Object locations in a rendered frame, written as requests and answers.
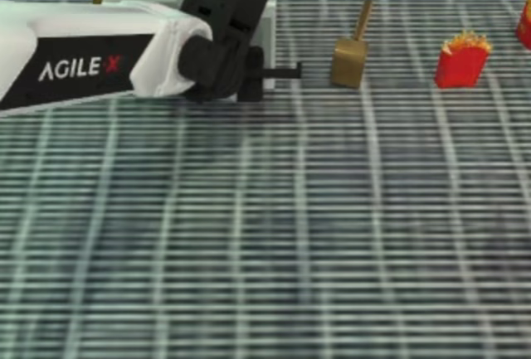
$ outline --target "red french fry container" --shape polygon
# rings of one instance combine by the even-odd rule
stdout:
[[[520,16],[520,22],[516,28],[516,37],[518,37],[528,50],[531,50],[531,21],[527,16],[528,7],[529,3],[526,2],[522,15]]]
[[[435,82],[439,88],[473,87],[489,57],[483,48],[467,46],[449,54],[441,50]]]

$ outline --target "striped surface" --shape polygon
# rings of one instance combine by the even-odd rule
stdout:
[[[263,104],[113,99],[0,120],[2,358],[531,357],[521,3],[282,2]],[[431,79],[486,33],[473,90]]]

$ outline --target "black bracket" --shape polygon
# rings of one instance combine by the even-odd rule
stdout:
[[[264,50],[259,46],[249,48],[245,63],[245,77],[237,93],[238,102],[261,102],[264,98],[264,80],[282,79],[295,80],[302,78],[302,63],[290,68],[264,68]]]

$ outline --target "red x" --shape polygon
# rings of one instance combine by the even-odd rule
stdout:
[[[111,71],[118,71],[118,62],[121,58],[122,56],[120,55],[109,55],[105,72],[110,73]]]

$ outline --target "table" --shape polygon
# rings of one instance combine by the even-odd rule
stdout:
[[[281,2],[263,104],[112,99],[0,120],[0,352],[531,357],[530,57],[519,2]],[[440,45],[494,44],[439,91]]]

